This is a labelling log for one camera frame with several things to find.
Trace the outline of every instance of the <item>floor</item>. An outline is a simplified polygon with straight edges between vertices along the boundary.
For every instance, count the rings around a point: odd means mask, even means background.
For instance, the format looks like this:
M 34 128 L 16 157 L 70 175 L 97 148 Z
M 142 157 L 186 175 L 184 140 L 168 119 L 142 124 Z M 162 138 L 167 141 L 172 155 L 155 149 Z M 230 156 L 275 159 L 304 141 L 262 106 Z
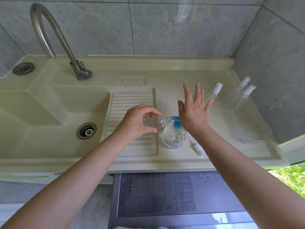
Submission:
M 46 185 L 0 181 L 0 203 L 25 203 Z M 107 228 L 112 185 L 98 185 L 70 229 Z

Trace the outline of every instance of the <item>soap dispenser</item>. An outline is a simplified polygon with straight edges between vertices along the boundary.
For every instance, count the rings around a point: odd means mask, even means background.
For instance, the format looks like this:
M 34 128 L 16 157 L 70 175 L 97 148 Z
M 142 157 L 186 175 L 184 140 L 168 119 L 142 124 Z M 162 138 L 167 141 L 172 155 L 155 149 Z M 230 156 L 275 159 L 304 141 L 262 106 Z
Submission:
M 174 122 L 164 127 L 162 142 L 170 149 L 177 149 L 182 146 L 186 139 L 186 130 L 182 127 L 178 116 L 170 117 L 170 119 Z

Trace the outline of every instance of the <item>faucet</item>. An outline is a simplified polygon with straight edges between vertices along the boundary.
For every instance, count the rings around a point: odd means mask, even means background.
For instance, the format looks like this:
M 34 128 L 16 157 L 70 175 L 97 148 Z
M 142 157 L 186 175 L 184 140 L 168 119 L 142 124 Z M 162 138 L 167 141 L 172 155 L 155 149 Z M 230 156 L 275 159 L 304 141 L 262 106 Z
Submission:
M 75 59 L 65 37 L 63 36 L 63 33 L 61 32 L 61 30 L 59 28 L 59 25 L 55 21 L 54 17 L 50 13 L 50 11 L 48 11 L 48 9 L 40 3 L 33 3 L 31 5 L 30 14 L 31 14 L 31 19 L 32 19 L 32 24 L 33 24 L 34 30 L 36 32 L 36 35 L 38 37 L 38 40 L 39 40 L 42 48 L 44 49 L 45 53 L 47 54 L 47 56 L 49 58 L 53 58 L 56 56 L 56 54 L 50 45 L 50 41 L 47 37 L 47 34 L 45 33 L 41 14 L 43 14 L 45 16 L 45 18 L 48 20 L 48 22 L 50 23 L 50 25 L 52 26 L 54 32 L 56 33 L 56 35 L 59 39 L 61 45 L 63 46 L 63 49 L 67 53 L 67 56 L 69 57 L 69 59 L 71 61 L 70 65 L 76 74 L 76 78 L 78 80 L 90 79 L 92 77 L 92 71 L 87 70 L 83 62 L 80 62 Z

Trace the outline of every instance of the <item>right hand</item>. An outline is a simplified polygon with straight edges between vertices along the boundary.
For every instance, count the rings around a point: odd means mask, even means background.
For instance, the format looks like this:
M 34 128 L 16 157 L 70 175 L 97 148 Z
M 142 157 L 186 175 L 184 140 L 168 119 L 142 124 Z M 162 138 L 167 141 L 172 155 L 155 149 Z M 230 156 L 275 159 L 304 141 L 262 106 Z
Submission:
M 196 84 L 194 101 L 186 83 L 183 84 L 183 88 L 185 102 L 178 100 L 179 118 L 184 129 L 194 135 L 210 127 L 209 110 L 213 100 L 209 100 L 204 106 L 204 90 L 200 90 L 200 83 Z

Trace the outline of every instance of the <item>green foliage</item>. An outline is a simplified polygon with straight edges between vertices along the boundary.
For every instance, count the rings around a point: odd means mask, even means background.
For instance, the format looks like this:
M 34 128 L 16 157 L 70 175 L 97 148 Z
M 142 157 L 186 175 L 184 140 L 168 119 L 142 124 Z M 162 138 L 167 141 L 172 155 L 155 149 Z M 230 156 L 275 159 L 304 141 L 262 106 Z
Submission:
M 305 198 L 305 162 L 270 170 L 269 173 Z

